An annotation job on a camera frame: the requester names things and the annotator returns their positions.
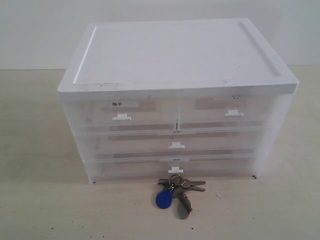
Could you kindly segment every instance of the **beige tabletop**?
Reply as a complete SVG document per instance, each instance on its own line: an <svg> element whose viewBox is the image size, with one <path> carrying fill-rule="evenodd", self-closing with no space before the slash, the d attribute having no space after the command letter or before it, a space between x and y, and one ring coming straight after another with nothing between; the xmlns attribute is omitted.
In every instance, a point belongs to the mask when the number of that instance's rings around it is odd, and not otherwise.
<svg viewBox="0 0 320 240"><path fill-rule="evenodd" d="M0 71L0 239L320 239L320 67L300 85L258 179L206 178L159 209L156 179L90 185L58 99L64 70Z"/></svg>

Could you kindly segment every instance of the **white lid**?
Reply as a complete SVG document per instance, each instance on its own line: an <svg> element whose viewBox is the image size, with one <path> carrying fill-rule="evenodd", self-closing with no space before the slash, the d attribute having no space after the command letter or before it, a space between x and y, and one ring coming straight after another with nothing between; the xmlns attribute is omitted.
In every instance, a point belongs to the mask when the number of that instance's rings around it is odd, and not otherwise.
<svg viewBox="0 0 320 240"><path fill-rule="evenodd" d="M112 22L87 27L58 91L86 101L291 94L298 83L246 18Z"/></svg>

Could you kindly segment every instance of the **plastic drawer unit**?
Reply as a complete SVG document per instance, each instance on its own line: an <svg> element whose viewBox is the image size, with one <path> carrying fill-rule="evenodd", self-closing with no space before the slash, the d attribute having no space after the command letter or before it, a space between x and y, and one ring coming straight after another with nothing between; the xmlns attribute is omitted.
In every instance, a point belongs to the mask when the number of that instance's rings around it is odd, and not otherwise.
<svg viewBox="0 0 320 240"><path fill-rule="evenodd" d="M58 87L91 183L258 176L299 81L246 18L90 24Z"/></svg>

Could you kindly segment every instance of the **blue key fob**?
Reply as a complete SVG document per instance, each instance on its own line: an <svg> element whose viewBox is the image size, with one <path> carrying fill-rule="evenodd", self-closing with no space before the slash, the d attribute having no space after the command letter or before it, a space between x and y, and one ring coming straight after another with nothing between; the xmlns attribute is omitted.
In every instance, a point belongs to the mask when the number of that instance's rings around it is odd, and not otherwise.
<svg viewBox="0 0 320 240"><path fill-rule="evenodd" d="M167 209L171 206L173 201L173 192L171 189L163 189L155 198L156 205L161 209Z"/></svg>

